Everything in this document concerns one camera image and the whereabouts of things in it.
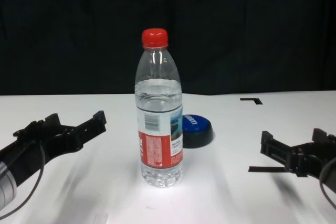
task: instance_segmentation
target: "bottle label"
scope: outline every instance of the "bottle label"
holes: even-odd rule
[[[173,167],[182,161],[182,106],[168,112],[138,108],[141,161],[154,168]]]

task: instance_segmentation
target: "silver cylinder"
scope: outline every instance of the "silver cylinder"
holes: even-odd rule
[[[7,206],[16,196],[16,182],[5,163],[0,162],[0,210]]]

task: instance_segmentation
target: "white table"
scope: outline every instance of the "white table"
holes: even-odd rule
[[[264,105],[239,98],[260,98]],[[139,170],[134,96],[59,95],[0,97],[0,148],[33,120],[58,113],[62,124],[78,125],[98,110],[107,132],[77,153],[55,158],[23,209],[2,223],[334,223],[336,211],[314,178],[248,173],[250,165],[274,165],[260,154],[263,130],[288,145],[311,140],[314,127],[336,133],[336,92],[294,92],[201,96],[185,94],[184,114],[208,118],[213,142],[184,150],[184,177],[169,188],[148,186]],[[23,183],[12,210],[30,192],[36,173]],[[282,193],[276,181],[296,197]]]

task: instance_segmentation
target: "plastic bottle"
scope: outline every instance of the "plastic bottle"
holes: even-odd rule
[[[141,172],[156,187],[173,185],[182,173],[182,90],[179,72],[167,51],[167,32],[142,33],[144,53],[135,78]]]

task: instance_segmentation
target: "water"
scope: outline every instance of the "water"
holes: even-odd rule
[[[149,79],[135,85],[136,105],[147,111],[166,112],[182,104],[181,85],[175,80]],[[182,162],[178,165],[156,169],[141,163],[141,173],[145,181],[156,187],[173,185],[181,176]]]

